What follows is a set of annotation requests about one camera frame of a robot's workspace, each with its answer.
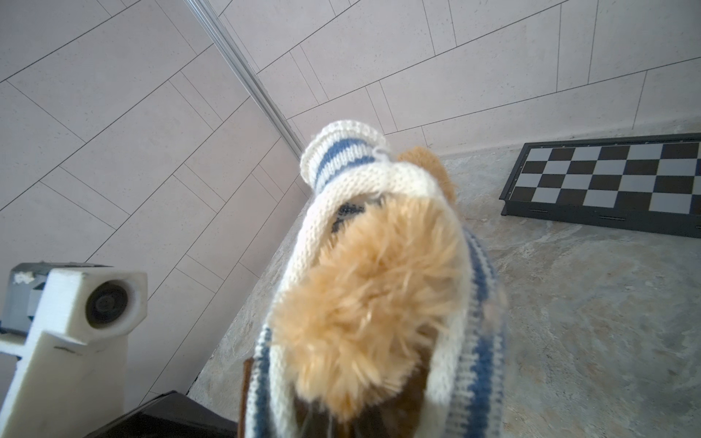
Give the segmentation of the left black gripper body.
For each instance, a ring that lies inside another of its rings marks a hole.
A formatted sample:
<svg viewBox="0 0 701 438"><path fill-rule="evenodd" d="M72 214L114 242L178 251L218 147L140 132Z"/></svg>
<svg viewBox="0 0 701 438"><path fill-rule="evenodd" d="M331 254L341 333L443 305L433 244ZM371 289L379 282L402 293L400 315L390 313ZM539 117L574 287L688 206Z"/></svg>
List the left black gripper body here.
<svg viewBox="0 0 701 438"><path fill-rule="evenodd" d="M87 434L112 437L237 437L238 423L180 392L166 392Z"/></svg>

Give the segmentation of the blue white striped sweater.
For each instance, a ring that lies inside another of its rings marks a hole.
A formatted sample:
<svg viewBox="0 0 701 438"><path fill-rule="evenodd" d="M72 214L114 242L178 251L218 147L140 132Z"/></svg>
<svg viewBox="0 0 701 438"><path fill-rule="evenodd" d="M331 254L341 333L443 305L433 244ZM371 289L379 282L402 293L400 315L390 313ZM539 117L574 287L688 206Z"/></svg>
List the blue white striped sweater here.
<svg viewBox="0 0 701 438"><path fill-rule="evenodd" d="M246 379L247 437L498 437L507 297L429 149L356 120L300 161L314 193Z"/></svg>

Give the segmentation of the brown teddy bear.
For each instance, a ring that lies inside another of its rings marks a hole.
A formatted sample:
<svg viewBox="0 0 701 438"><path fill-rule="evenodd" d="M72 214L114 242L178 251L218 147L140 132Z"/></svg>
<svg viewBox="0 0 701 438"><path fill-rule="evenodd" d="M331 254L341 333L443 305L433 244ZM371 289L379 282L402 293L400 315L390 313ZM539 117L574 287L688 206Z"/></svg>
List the brown teddy bear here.
<svg viewBox="0 0 701 438"><path fill-rule="evenodd" d="M243 392L244 437L414 437L463 299L455 188L425 147L322 181Z"/></svg>

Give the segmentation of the black white chessboard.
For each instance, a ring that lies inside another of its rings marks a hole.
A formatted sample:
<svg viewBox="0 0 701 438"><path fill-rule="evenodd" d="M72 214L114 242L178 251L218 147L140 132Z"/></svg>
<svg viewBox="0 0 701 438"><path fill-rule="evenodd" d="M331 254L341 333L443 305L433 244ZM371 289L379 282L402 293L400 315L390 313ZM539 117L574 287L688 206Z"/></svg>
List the black white chessboard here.
<svg viewBox="0 0 701 438"><path fill-rule="evenodd" d="M698 238L700 136L530 142L500 198L503 215Z"/></svg>

